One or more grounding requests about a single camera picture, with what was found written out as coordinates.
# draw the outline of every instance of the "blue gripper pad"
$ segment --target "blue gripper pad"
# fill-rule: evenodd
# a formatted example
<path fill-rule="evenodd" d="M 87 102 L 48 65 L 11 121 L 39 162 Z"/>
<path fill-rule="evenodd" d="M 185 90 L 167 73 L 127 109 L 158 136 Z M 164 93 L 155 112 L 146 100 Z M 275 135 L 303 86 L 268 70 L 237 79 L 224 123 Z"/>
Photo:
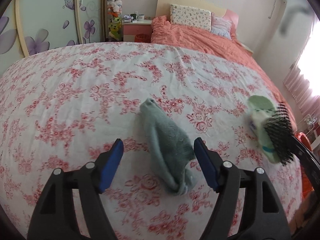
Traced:
<path fill-rule="evenodd" d="M 124 145 L 121 140 L 116 140 L 112 148 L 108 152 L 110 157 L 106 164 L 103 166 L 100 172 L 100 184 L 98 186 L 99 193 L 103 193 L 107 188 L 110 187 L 113 177 L 116 174 L 116 170 L 121 161 L 124 151 Z"/>
<path fill-rule="evenodd" d="M 203 175 L 205 177 L 205 180 L 207 181 L 207 184 L 210 188 L 212 188 L 214 191 L 217 191 L 219 184 L 218 184 L 218 177 L 219 174 L 212 164 L 206 149 L 203 147 L 201 143 L 201 138 L 197 138 L 194 141 L 193 149 L 196 155 L 196 158 L 200 164 L 200 167 L 202 169 Z"/>

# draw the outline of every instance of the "mug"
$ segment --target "mug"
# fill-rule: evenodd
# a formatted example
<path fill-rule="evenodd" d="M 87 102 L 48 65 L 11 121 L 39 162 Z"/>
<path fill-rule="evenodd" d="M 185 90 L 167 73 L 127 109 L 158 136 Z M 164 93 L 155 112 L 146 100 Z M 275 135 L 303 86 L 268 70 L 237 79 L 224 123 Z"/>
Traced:
<path fill-rule="evenodd" d="M 138 19 L 138 15 L 136 15 L 135 13 L 130 14 L 131 17 L 133 17 L 134 20 Z"/>
<path fill-rule="evenodd" d="M 143 20 L 144 20 L 144 14 L 139 14 L 138 21 L 143 21 Z"/>

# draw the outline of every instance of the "green plush toy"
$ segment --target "green plush toy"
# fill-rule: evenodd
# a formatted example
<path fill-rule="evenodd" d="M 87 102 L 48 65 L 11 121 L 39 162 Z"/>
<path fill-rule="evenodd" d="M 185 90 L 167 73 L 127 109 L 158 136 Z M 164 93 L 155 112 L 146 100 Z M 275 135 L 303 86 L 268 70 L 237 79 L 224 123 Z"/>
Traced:
<path fill-rule="evenodd" d="M 263 128 L 264 123 L 275 112 L 273 103 L 263 96 L 251 96 L 248 99 L 248 106 L 251 110 L 250 128 L 258 138 L 263 153 L 271 163 L 279 163 L 280 159 L 275 152 L 273 144 L 266 130 Z"/>
<path fill-rule="evenodd" d="M 111 22 L 108 27 L 110 29 L 109 36 L 117 41 L 121 40 L 121 34 L 118 32 L 119 28 L 121 27 L 121 22 L 118 22 L 117 24 Z"/>
<path fill-rule="evenodd" d="M 120 22 L 121 18 L 120 17 L 114 17 L 112 22 L 115 24 L 118 24 Z"/>

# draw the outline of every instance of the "sunlight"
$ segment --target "sunlight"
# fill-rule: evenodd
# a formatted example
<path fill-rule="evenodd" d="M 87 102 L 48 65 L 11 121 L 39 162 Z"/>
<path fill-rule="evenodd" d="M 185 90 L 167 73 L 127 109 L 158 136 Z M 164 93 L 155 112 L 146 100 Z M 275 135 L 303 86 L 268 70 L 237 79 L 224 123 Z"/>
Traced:
<path fill-rule="evenodd" d="M 320 22 L 317 21 L 313 28 L 312 36 L 308 41 L 299 60 L 301 74 L 310 82 L 312 95 L 320 95 Z"/>

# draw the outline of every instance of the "red trash bin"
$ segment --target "red trash bin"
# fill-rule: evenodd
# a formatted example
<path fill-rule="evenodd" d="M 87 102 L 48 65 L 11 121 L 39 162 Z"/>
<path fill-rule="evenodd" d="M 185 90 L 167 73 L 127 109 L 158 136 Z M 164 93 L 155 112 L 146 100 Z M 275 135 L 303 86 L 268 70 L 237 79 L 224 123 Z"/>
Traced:
<path fill-rule="evenodd" d="M 151 43 L 151 36 L 148 34 L 137 34 L 134 37 L 134 42 Z"/>

